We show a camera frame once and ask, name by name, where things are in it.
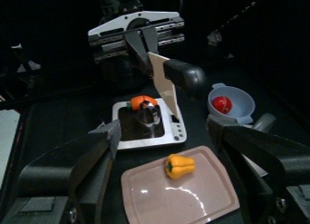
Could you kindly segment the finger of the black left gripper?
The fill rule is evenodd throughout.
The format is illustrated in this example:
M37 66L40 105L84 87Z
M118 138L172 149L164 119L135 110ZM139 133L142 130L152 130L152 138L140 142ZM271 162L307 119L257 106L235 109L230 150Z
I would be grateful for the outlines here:
M158 46L159 46L159 38L158 38L158 31L154 27L144 28L142 30L143 34L143 43L146 49L151 53L158 53Z
M127 54L132 66L147 76L152 75L152 66L148 59L147 41L142 31L130 31L123 35Z

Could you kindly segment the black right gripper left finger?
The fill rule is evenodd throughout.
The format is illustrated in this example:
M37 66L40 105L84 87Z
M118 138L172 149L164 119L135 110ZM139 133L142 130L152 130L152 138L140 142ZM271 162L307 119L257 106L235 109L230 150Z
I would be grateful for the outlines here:
M102 124L24 167L17 224L100 224L120 137L118 121Z

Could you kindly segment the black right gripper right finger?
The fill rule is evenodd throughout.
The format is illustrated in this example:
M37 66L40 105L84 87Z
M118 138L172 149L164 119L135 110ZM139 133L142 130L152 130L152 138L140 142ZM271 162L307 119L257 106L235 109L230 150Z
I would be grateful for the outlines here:
M245 224L310 224L310 147L211 117L207 130Z

